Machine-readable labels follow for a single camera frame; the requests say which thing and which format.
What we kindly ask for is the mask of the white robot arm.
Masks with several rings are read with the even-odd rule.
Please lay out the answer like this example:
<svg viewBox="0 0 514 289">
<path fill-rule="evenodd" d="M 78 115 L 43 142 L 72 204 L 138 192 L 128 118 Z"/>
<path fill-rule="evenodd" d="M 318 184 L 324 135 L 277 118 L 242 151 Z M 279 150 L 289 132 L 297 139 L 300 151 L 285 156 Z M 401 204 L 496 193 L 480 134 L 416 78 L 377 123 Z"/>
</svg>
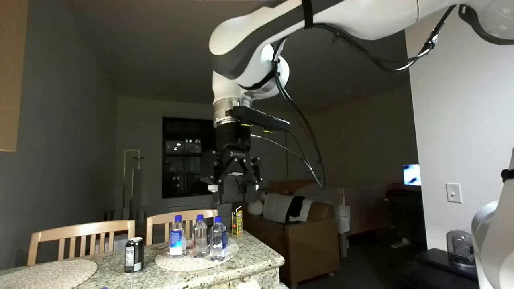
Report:
<svg viewBox="0 0 514 289">
<path fill-rule="evenodd" d="M 252 108 L 284 92 L 289 65 L 284 41 L 302 29 L 326 29 L 359 46 L 393 36 L 420 20 L 441 13 L 459 18 L 483 41 L 514 44 L 512 0 L 277 0 L 220 23 L 210 34 L 213 127 L 218 160 L 208 190 L 221 195 L 232 163 L 244 164 L 250 129 L 285 131 L 289 124 Z"/>
</svg>

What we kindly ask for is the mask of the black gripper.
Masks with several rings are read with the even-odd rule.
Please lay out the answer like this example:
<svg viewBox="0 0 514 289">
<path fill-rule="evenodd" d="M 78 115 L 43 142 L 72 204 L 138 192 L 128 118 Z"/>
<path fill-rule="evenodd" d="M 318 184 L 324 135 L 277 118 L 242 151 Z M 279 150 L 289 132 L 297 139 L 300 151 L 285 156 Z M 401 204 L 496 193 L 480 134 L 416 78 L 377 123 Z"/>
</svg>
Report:
<svg viewBox="0 0 514 289">
<path fill-rule="evenodd" d="M 213 180 L 218 184 L 216 206 L 224 204 L 226 176 L 244 180 L 242 201 L 252 203 L 260 190 L 258 160 L 250 158 L 250 129 L 240 124 L 224 124 L 215 129 Z"/>
</svg>

